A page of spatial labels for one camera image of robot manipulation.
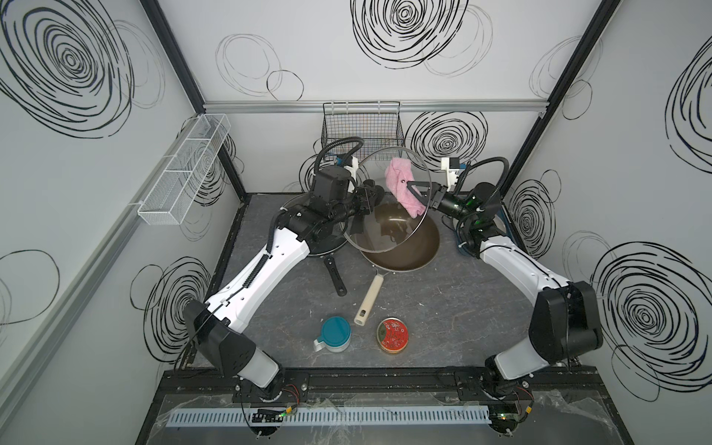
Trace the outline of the glass lid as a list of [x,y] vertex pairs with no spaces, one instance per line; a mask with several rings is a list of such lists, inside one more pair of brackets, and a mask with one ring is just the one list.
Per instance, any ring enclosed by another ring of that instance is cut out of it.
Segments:
[[346,239],[358,250],[368,244],[365,235],[365,220],[374,213],[376,207],[384,203],[398,203],[386,185],[385,172],[393,158],[409,159],[412,162],[415,181],[430,182],[432,176],[424,159],[415,151],[401,146],[383,148],[359,161],[359,171],[356,177],[357,187],[364,187],[370,202],[370,212],[365,216],[350,218],[345,224]]
[[265,249],[272,255],[276,251],[276,231],[287,229],[309,247],[309,257],[329,255],[346,243],[346,220],[354,210],[344,201],[326,202],[303,193],[281,206],[270,222]]

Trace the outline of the pink cloth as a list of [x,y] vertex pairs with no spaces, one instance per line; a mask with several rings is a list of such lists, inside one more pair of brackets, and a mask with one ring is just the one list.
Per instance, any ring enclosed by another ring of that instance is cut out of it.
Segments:
[[426,213],[426,208],[407,189],[406,183],[415,181],[412,162],[409,159],[393,158],[386,169],[385,179],[387,188],[411,218],[416,218]]

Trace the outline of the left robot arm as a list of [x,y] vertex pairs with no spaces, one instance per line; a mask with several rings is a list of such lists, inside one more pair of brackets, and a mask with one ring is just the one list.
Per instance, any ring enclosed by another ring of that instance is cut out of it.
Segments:
[[291,269],[313,248],[340,242],[347,225],[361,225],[383,196],[383,187],[371,179],[357,183],[345,167],[330,165],[317,172],[310,191],[281,207],[268,222],[266,244],[248,265],[206,301],[185,306],[189,344],[223,376],[247,380],[265,399],[277,398],[283,368],[245,336],[245,329]]

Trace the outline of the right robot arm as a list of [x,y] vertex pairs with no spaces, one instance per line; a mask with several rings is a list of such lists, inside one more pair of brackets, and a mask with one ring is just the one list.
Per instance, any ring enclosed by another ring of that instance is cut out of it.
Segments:
[[603,346],[595,290],[546,268],[499,229],[496,185],[481,183],[467,197],[438,183],[409,181],[406,189],[428,209],[452,218],[461,249],[497,270],[533,306],[526,337],[487,359],[482,380],[488,393],[501,394],[520,378]]

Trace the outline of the glass lid on black pan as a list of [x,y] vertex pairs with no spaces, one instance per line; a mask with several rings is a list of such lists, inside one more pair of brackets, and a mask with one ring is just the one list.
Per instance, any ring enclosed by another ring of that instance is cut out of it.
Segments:
[[287,229],[309,247],[309,257],[329,255],[346,243],[346,220],[354,210],[344,201],[326,202],[303,193],[281,206],[270,222],[265,249],[272,255],[276,251],[276,231]]

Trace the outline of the black frying pan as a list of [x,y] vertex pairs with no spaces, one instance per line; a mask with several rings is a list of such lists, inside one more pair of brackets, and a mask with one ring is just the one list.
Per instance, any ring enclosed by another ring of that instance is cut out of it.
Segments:
[[348,294],[347,287],[339,273],[334,254],[347,244],[341,222],[316,220],[318,216],[308,208],[309,195],[302,193],[290,198],[282,209],[290,217],[287,227],[297,235],[306,234],[304,241],[309,247],[308,258],[321,259],[340,297]]

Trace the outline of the teal tray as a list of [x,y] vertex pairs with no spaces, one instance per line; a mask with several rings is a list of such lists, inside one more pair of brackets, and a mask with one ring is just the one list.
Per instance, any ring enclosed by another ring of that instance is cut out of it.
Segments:
[[452,229],[458,250],[478,259],[480,249],[490,238],[513,237],[498,195],[488,201],[469,198],[462,215],[459,218],[452,217]]

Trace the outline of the teal lidded cup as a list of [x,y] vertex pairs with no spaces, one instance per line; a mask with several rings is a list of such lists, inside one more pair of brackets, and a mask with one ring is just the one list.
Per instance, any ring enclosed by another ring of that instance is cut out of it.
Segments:
[[349,322],[341,316],[333,316],[323,322],[320,336],[313,341],[313,349],[316,352],[320,350],[344,352],[350,345],[351,337],[352,329]]

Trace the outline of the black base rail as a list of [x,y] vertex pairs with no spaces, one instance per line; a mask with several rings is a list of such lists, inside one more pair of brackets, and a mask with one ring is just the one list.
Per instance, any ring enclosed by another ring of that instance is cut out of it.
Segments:
[[237,376],[222,376],[212,368],[166,372],[159,390],[172,394],[228,394],[248,402],[305,402],[327,393],[453,393],[461,401],[508,397],[516,388],[593,389],[603,380],[595,368],[572,370],[549,367],[515,380],[496,378],[486,367],[445,366],[410,368],[286,368],[276,383],[261,389]]

